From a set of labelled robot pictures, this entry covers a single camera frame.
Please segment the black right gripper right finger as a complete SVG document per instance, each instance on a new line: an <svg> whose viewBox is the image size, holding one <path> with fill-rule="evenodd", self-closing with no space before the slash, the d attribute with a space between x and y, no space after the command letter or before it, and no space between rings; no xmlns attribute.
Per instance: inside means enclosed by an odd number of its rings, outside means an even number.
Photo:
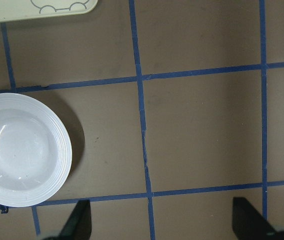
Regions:
<svg viewBox="0 0 284 240"><path fill-rule="evenodd" d="M275 229L244 197L232 200L232 230L238 240L271 240Z"/></svg>

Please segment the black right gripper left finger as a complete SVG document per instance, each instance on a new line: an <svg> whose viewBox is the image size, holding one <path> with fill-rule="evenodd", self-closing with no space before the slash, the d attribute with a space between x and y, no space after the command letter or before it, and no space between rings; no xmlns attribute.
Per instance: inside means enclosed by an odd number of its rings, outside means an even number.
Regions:
<svg viewBox="0 0 284 240"><path fill-rule="evenodd" d="M92 233L91 205L89 200L77 202L70 217L58 235L60 240L89 240Z"/></svg>

